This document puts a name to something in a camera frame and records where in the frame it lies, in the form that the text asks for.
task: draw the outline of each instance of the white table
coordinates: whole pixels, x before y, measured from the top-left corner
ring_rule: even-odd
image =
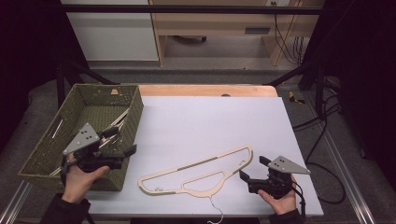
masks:
[[[304,166],[281,98],[143,96],[143,103],[145,107],[135,139],[137,152],[130,159],[123,190],[89,192],[87,198],[92,204],[90,213],[93,215],[219,216],[219,211],[207,198],[189,194],[149,196],[137,186],[137,180],[143,175],[189,164],[243,145],[250,145],[254,152],[252,163],[244,168],[251,178],[267,178],[268,168],[259,163],[259,156],[274,160],[282,155]],[[294,176],[304,190],[306,214],[322,216],[310,176]],[[248,185],[238,174],[226,180],[213,196],[213,202],[226,217],[273,214],[259,195],[248,193]]]

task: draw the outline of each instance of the wicker basket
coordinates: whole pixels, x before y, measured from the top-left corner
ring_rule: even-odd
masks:
[[[88,122],[96,132],[103,131],[128,108],[118,142],[102,147],[102,152],[122,153],[134,144],[143,111],[139,89],[137,86],[76,84],[18,175],[44,189],[63,190],[61,178],[50,173],[61,165],[62,152],[78,130]],[[122,190],[128,163],[125,159],[122,169],[111,170],[98,179],[92,190]]]

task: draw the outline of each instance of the cabinet door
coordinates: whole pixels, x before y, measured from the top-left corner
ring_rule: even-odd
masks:
[[[63,4],[147,5],[145,0],[62,0]],[[158,61],[149,13],[67,13],[87,61]]]

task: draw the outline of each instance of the person's arm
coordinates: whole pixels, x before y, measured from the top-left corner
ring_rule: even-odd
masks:
[[[291,179],[294,183],[296,180],[293,176]],[[274,210],[274,214],[269,216],[271,224],[303,224],[303,218],[301,217],[296,207],[296,194],[291,190],[288,194],[280,199],[274,199],[271,195],[262,189],[258,191],[259,195],[271,205]]]
[[[41,218],[41,224],[79,224],[91,204],[84,199],[93,181],[108,173],[110,168],[103,166],[92,173],[84,173],[76,165],[69,168],[66,175],[64,194],[57,194],[53,198],[46,213]]]

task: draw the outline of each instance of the black curtain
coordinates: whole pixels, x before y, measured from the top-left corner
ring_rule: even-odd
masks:
[[[343,8],[340,12],[348,5],[326,2]],[[356,0],[352,6],[328,42],[321,66],[324,76],[340,79],[340,102],[362,152],[377,161],[396,189],[396,1]],[[315,48],[342,16],[320,18],[305,60],[311,60]],[[314,77],[315,72],[306,75]]]
[[[3,0],[0,6],[0,151],[18,126],[34,87],[56,78],[61,60],[88,68],[73,28],[59,0]],[[81,82],[77,72],[66,77]]]

